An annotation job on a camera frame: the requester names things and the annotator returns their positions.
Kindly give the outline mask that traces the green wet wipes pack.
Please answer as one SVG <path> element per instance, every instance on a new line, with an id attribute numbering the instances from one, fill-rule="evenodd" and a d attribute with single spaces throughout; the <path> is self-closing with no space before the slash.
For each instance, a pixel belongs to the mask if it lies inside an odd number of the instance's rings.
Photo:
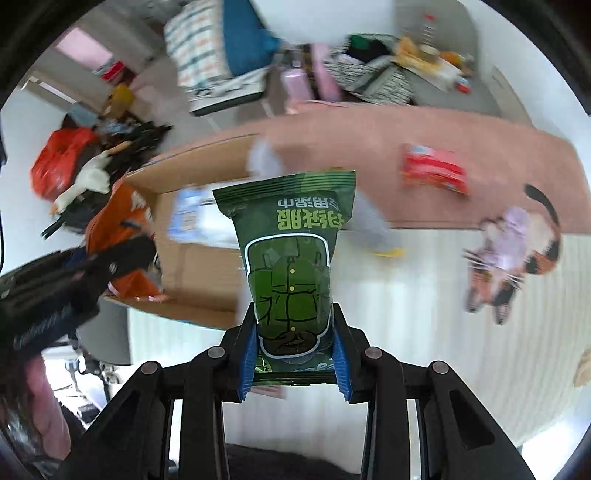
<path id="1" fill-rule="evenodd" d="M 256 375 L 310 384 L 332 372 L 332 257 L 353 216 L 356 174 L 329 170 L 214 190 L 235 226 L 256 317 Z"/>

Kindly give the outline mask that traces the lilac towel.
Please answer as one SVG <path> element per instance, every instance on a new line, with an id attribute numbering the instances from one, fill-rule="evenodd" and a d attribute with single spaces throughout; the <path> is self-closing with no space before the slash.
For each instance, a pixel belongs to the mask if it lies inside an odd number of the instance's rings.
<path id="1" fill-rule="evenodd" d="M 507 208 L 496 219 L 484 219 L 480 228 L 485 238 L 485 262 L 505 271 L 519 269 L 527 253 L 529 225 L 529 213 L 517 206 Z"/>

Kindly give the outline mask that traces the red snack pack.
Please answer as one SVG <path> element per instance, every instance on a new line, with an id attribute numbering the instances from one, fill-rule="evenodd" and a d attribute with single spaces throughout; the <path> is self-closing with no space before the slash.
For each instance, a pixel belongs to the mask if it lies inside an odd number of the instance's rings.
<path id="1" fill-rule="evenodd" d="M 400 169 L 403 185 L 407 188 L 431 185 L 469 196 L 467 171 L 456 160 L 451 151 L 405 144 Z"/>

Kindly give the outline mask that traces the silver yellow sponge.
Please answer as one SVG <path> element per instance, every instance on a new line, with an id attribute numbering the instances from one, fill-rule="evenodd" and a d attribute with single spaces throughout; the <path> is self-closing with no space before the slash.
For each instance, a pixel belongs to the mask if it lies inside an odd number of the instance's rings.
<path id="1" fill-rule="evenodd" d="M 373 255 L 383 258 L 402 258 L 405 250 L 394 240 L 390 223 L 372 200 L 356 188 L 353 214 L 346 228 L 353 238 Z"/>

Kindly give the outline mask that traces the cardboard box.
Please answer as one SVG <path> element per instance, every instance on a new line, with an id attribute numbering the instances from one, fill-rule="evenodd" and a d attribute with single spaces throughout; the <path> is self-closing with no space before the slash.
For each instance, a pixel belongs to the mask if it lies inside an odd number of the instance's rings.
<path id="1" fill-rule="evenodd" d="M 235 326 L 245 271 L 235 229 L 217 210 L 212 192 L 246 180 L 255 142 L 249 134 L 189 146 L 124 177 L 151 210 L 161 293 L 153 300 L 109 301 L 204 327 Z"/>

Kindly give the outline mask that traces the orange snack bag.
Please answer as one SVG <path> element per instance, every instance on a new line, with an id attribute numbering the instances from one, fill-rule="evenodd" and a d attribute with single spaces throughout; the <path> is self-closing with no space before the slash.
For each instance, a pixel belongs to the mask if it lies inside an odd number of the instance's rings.
<path id="1" fill-rule="evenodd" d="M 86 251 L 94 254 L 141 234 L 153 238 L 151 209 L 136 190 L 123 180 L 118 180 L 113 185 L 107 204 L 86 227 Z M 141 269 L 112 280 L 108 290 L 125 300 L 158 302 L 165 298 L 159 284 Z"/>

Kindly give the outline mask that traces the white goose plush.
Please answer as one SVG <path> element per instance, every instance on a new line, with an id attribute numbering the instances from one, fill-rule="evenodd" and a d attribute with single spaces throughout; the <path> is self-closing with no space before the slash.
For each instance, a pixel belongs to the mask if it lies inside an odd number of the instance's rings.
<path id="1" fill-rule="evenodd" d="M 115 154 L 122 152 L 131 144 L 131 141 L 124 141 L 92 157 L 81 168 L 72 185 L 53 201 L 49 214 L 63 213 L 79 195 L 86 191 L 107 194 L 110 187 L 110 175 L 106 172 L 106 167 Z"/>

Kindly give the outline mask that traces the red plastic bag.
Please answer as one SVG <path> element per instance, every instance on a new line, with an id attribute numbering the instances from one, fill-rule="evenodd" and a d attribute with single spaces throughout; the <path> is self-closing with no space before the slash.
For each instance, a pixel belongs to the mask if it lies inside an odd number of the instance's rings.
<path id="1" fill-rule="evenodd" d="M 82 151 L 98 144 L 99 137 L 86 127 L 55 130 L 30 169 L 33 192 L 55 200 L 71 186 Z"/>

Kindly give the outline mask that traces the blue tissue pack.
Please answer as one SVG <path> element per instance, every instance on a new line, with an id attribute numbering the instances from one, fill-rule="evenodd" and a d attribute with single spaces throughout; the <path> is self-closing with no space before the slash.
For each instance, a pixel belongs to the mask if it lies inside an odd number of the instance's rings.
<path id="1" fill-rule="evenodd" d="M 214 190 L 233 185 L 235 182 L 188 185 L 178 190 L 170 214 L 167 237 L 181 244 L 238 249 L 235 226 L 218 209 L 213 196 Z"/>

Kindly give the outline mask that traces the pink suitcase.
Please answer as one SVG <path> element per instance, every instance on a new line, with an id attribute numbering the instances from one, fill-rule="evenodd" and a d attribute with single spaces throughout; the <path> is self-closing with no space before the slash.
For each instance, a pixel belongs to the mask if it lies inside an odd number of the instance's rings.
<path id="1" fill-rule="evenodd" d="M 339 103 L 342 89 L 325 67 L 331 49 L 324 43 L 287 45 L 280 57 L 280 81 L 287 94 L 286 111 Z"/>

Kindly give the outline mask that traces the plaid blue pillow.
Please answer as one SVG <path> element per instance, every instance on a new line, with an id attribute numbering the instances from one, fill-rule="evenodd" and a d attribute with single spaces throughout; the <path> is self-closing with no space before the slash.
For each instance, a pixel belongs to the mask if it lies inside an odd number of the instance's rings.
<path id="1" fill-rule="evenodd" d="M 280 49 L 249 1 L 192 1 L 163 30 L 177 85 L 196 95 L 270 66 Z"/>

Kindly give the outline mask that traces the patterned tote bag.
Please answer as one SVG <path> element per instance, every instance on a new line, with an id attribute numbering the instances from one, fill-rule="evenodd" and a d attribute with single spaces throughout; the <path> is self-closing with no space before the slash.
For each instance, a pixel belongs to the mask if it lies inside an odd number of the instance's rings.
<path id="1" fill-rule="evenodd" d="M 329 50 L 322 60 L 335 83 L 346 94 L 374 105 L 406 105 L 413 87 L 394 63 L 398 39 L 387 34 L 352 34 Z"/>

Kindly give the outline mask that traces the grey chair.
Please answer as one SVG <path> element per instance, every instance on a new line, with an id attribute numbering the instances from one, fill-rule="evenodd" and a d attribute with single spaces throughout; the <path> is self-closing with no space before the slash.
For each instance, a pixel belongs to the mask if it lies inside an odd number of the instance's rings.
<path id="1" fill-rule="evenodd" d="M 414 103 L 498 117 L 500 109 L 478 73 L 479 35 L 459 1 L 398 1 L 394 6 L 399 40 L 412 40 L 432 65 L 404 69 Z"/>

